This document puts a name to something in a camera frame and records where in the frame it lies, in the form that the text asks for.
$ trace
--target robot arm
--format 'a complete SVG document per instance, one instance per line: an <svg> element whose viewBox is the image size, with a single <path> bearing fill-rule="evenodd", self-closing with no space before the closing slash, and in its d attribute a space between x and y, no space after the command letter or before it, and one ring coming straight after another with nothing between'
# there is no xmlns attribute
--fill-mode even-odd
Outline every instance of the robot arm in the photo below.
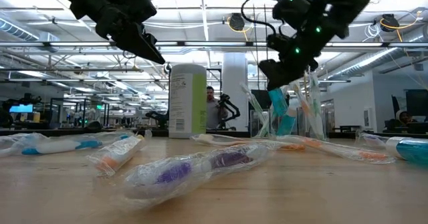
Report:
<svg viewBox="0 0 428 224"><path fill-rule="evenodd" d="M96 33L116 46L136 56L164 64L165 60L154 46L157 39L146 33L142 22L156 15L150 0L70 0L70 10L76 19L87 15L95 21Z"/></svg>
<svg viewBox="0 0 428 224"><path fill-rule="evenodd" d="M314 71L318 63L314 60L321 54L324 46L337 35L341 39L348 36L348 26L367 6L370 0L276 0L272 17L288 23L297 30L293 37L276 33L273 30L267 37L267 46L279 52L279 62L264 60L259 63L260 70L267 76L268 90L279 88L301 78L308 68Z"/></svg>

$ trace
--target wire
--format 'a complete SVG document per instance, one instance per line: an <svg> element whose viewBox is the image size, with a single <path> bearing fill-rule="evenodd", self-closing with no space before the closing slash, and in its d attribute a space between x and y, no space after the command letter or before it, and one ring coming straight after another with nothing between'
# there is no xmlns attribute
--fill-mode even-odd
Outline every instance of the wire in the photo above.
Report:
<svg viewBox="0 0 428 224"><path fill-rule="evenodd" d="M386 24L383 23L383 20L385 20L385 19L381 19L381 25L385 26L385 27L388 27L390 29L405 29L405 28L413 26L418 21L418 17L419 17L419 13L417 14L417 17L416 17L416 19L415 19L414 22L410 23L409 25L402 26L402 27L393 27L393 26L386 25Z"/></svg>
<svg viewBox="0 0 428 224"><path fill-rule="evenodd" d="M231 17L228 17L227 18L227 26L229 26L229 28L230 28L230 30L232 30L232 31L234 31L234 32L237 32L237 33L243 33L244 35L245 35L245 38L247 39L247 35L245 34L248 30L250 30L250 29L252 29L253 28L253 26L251 26L251 27L248 27L246 30L234 30L231 26L230 26L230 19L231 19Z"/></svg>
<svg viewBox="0 0 428 224"><path fill-rule="evenodd" d="M275 27L273 27L272 24L265 23L265 22L262 22L262 21L252 20L252 19L248 18L247 16L245 16L245 13L243 12L243 8L245 7L245 4L247 4L249 1L250 0L245 0L245 2L242 3L242 6L241 6L241 15L242 15L242 17L245 20L249 21L250 23L258 23L258 24L262 24L262 25L266 25L266 26L270 27L272 29L273 33L276 34Z"/></svg>
<svg viewBox="0 0 428 224"><path fill-rule="evenodd" d="M398 30L398 29L397 29L397 35L399 36L400 42L402 42L402 41L403 41L403 38L401 37L401 35L400 35L400 30Z"/></svg>
<svg viewBox="0 0 428 224"><path fill-rule="evenodd" d="M393 60L393 62L395 63L395 65L400 69L400 70L402 70L403 68L397 63L397 61L395 61L395 59L393 58L393 56L390 54L390 53L388 53L388 55L389 55L389 57L391 57L391 59ZM428 87L425 85L425 83L424 83L424 81L422 80L422 78L421 78L421 76L419 75L419 74L417 74L417 76L419 77L419 80L422 82L422 84L421 83L419 83L417 80L415 80L412 76L410 76L408 73L406 73L405 72L405 74L407 75L407 77L409 77L409 78L411 78L416 84L418 84L419 86L421 86L422 88L425 88L426 90L428 90Z"/></svg>

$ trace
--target computer monitor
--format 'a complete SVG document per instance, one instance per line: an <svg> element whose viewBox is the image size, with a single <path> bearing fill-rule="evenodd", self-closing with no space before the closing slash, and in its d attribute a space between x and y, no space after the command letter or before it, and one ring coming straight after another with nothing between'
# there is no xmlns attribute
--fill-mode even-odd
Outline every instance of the computer monitor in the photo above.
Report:
<svg viewBox="0 0 428 224"><path fill-rule="evenodd" d="M406 91L407 112L412 116L428 116L428 91Z"/></svg>
<svg viewBox="0 0 428 224"><path fill-rule="evenodd" d="M33 105L32 104L20 104L18 106L12 106L9 110L10 113L32 113Z"/></svg>

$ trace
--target table surface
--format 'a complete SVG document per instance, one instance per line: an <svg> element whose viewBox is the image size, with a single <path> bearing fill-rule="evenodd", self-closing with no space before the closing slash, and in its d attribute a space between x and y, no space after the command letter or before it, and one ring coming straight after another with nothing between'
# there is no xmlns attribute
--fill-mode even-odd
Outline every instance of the table surface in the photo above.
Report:
<svg viewBox="0 0 428 224"><path fill-rule="evenodd" d="M153 138L117 175L160 158L216 149ZM0 159L0 223L426 223L427 169L374 165L306 150L267 162L150 209L97 195L93 150Z"/></svg>

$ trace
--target ceiling duct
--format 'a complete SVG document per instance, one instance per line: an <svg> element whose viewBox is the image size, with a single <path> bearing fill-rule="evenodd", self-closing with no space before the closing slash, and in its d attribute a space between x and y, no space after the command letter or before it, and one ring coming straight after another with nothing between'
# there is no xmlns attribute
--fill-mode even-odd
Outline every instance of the ceiling duct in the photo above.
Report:
<svg viewBox="0 0 428 224"><path fill-rule="evenodd" d="M404 42L427 42L428 41L428 24L417 28L403 36ZM387 62L406 56L406 53L401 47L390 47L376 53L366 53L347 64L344 64L341 70L333 71L329 76L329 80L335 80L342 76L350 77L357 74L362 74L375 67L381 66Z"/></svg>
<svg viewBox="0 0 428 224"><path fill-rule="evenodd" d="M0 15L0 31L9 33L23 41L59 41L60 39L55 35L44 32L35 31L22 26L20 23L8 18L5 15ZM40 50L49 51L55 53L58 51L56 47L37 47Z"/></svg>

